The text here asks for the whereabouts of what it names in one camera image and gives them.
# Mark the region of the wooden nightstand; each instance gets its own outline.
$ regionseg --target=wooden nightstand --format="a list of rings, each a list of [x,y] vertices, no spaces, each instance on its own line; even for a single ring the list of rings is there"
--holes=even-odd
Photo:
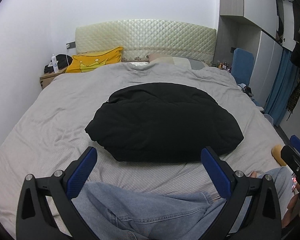
[[[56,76],[65,73],[66,69],[67,69],[67,67],[59,70],[58,73],[54,73],[54,72],[47,73],[47,74],[44,74],[42,77],[40,77],[40,84],[41,84],[42,89],[44,89],[46,86],[48,86],[52,82],[52,80],[55,79]]]

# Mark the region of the gray bedsheet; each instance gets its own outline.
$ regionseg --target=gray bedsheet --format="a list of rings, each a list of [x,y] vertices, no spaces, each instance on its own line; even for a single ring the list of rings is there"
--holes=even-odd
[[[282,144],[274,128],[226,71],[213,67],[192,70],[164,63],[106,65],[88,73],[62,74],[46,87],[0,147],[0,222],[15,236],[18,198],[25,176],[51,176],[64,170],[88,146],[98,150],[89,181],[110,183],[135,192],[218,194],[200,163],[152,164],[117,162],[84,128],[96,110],[118,89],[147,82],[173,82],[211,95],[237,120],[244,140],[221,158],[234,170],[259,174],[279,167],[271,148]],[[56,208],[58,226],[66,231]]]

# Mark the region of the wall switch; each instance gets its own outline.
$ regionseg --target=wall switch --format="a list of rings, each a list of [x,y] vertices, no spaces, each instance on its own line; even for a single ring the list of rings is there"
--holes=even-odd
[[[67,49],[73,49],[75,48],[75,41],[67,43],[66,45],[67,45]]]

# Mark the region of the jeans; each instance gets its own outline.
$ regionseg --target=jeans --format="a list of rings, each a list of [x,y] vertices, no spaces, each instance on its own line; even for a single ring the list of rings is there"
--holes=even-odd
[[[273,169],[281,216],[292,198],[292,180],[285,167]],[[247,197],[230,232],[241,225],[251,197]],[[135,193],[106,183],[87,182],[72,200],[82,218],[101,239],[198,239],[222,209],[207,192],[183,195]]]

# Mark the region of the beige headboard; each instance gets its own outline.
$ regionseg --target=beige headboard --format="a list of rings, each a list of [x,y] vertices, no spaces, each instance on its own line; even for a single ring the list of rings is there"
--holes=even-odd
[[[211,64],[215,29],[165,20],[120,20],[78,27],[77,54],[123,46],[122,62],[148,61],[151,53],[170,54]]]

